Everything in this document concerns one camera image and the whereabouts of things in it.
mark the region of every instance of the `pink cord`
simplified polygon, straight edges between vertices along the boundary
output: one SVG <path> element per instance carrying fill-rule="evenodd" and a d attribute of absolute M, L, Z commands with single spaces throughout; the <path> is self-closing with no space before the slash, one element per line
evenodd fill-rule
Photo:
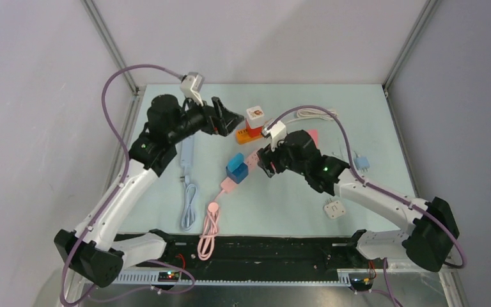
<path fill-rule="evenodd" d="M 222 193 L 223 191 L 219 193 L 216 199 L 220 197 Z M 218 220 L 219 205 L 216 202 L 212 202 L 208 205 L 208 211 L 204 218 L 204 230 L 198 241 L 197 252 L 200 260 L 208 260 L 214 252 L 215 237 L 219 233 L 219 226 L 217 225 Z"/>

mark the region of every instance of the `table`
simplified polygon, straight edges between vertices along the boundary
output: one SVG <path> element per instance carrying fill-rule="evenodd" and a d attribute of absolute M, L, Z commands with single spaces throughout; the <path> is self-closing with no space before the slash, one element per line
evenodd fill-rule
<path fill-rule="evenodd" d="M 146 111 L 152 99 L 165 93 L 175 95 L 180 101 L 183 97 L 175 84 L 147 86 L 133 140 L 147 121 Z M 397 191 L 414 194 L 381 85 L 206 84 L 201 94 L 209 104 L 212 96 L 218 96 L 228 109 L 242 114 L 248 107 L 259 105 L 269 118 L 303 104 L 335 108 L 353 153 L 366 156 L 370 162 L 371 168 L 365 175 Z M 300 129 L 317 129 L 321 152 L 348 160 L 341 132 L 334 122 L 301 120 L 288 125 L 288 131 Z M 196 134 L 191 177 L 199 186 L 195 205 L 198 217 L 191 233 L 201 232 L 206 205 L 219 193 L 229 159 L 238 152 L 247 156 L 266 144 L 262 139 L 238 145 L 234 136 Z M 167 233 L 182 232 L 179 219 L 184 195 L 179 153 L 180 145 L 178 157 L 138 201 L 120 232 L 147 232 L 154 228 Z M 312 190 L 298 174 L 289 171 L 268 178 L 261 169 L 256 169 L 231 194 L 220 198 L 221 235 L 349 236 L 358 229 L 376 232 L 396 229 L 383 217 L 347 200 L 343 200 L 347 213 L 328 219 L 323 206 L 329 198 L 328 194 Z"/>

